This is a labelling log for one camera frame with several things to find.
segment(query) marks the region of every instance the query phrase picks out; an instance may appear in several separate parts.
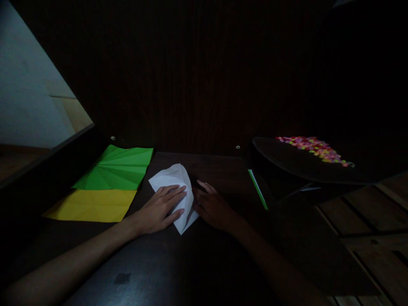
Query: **left hand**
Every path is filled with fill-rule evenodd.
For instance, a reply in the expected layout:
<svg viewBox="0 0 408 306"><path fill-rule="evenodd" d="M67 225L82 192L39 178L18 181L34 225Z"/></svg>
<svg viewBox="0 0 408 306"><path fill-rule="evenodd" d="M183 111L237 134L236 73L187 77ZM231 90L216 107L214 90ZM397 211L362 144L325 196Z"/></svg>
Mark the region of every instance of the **left hand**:
<svg viewBox="0 0 408 306"><path fill-rule="evenodd" d="M186 186L171 185L160 187L154 196L136 213L125 218L131 227L131 239L144 234L152 234L164 230L184 213L179 209L167 216L170 210L187 194Z"/></svg>

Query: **pink beads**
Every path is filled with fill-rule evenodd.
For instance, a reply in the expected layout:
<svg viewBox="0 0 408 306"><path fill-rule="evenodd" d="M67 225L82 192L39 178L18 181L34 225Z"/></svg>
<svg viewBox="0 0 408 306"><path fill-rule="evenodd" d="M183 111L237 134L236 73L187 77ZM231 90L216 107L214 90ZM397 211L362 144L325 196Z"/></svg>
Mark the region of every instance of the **pink beads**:
<svg viewBox="0 0 408 306"><path fill-rule="evenodd" d="M293 137L275 137L280 142L285 142L297 147L299 150L306 150L313 155L318 156L323 162L327 163L339 163L343 167L348 167L349 164L353 167L353 163L347 163L341 156L333 150L328 143L322 140L318 140L317 137L304 137L304 136L293 136Z"/></svg>

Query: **white wall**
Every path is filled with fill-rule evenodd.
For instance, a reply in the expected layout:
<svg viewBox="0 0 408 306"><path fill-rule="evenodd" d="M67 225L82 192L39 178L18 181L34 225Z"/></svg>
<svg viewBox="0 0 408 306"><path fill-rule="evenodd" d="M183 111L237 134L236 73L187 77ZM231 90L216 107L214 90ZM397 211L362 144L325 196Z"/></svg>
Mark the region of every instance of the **white wall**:
<svg viewBox="0 0 408 306"><path fill-rule="evenodd" d="M74 130L50 96L75 96L9 1L0 6L0 143L55 147Z"/></svg>

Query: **wooden wall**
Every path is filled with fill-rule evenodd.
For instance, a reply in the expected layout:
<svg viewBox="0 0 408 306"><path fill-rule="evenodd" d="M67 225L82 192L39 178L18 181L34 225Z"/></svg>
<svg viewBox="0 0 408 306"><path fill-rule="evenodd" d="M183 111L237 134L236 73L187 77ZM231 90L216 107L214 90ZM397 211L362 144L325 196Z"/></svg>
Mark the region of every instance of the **wooden wall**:
<svg viewBox="0 0 408 306"><path fill-rule="evenodd" d="M310 124L298 85L331 1L11 2L115 145L241 155L263 121Z"/></svg>

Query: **dark wooden table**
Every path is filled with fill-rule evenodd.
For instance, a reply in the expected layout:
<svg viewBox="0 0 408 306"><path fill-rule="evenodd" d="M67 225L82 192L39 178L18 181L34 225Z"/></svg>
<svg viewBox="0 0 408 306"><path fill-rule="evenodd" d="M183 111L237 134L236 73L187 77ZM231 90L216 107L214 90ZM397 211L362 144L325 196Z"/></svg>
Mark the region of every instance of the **dark wooden table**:
<svg viewBox="0 0 408 306"><path fill-rule="evenodd" d="M331 230L302 198L266 211L237 157L156 152L128 214L153 195L147 181L158 171L182 163L192 184L211 183L256 230L282 250L328 295L376 293L369 279ZM272 198L268 190L265 197ZM10 265L12 281L112 224L42 219L36 238ZM229 235L198 219L183 235L174 226L142 236L100 266L66 301L68 305L186 305L275 301L265 277Z"/></svg>

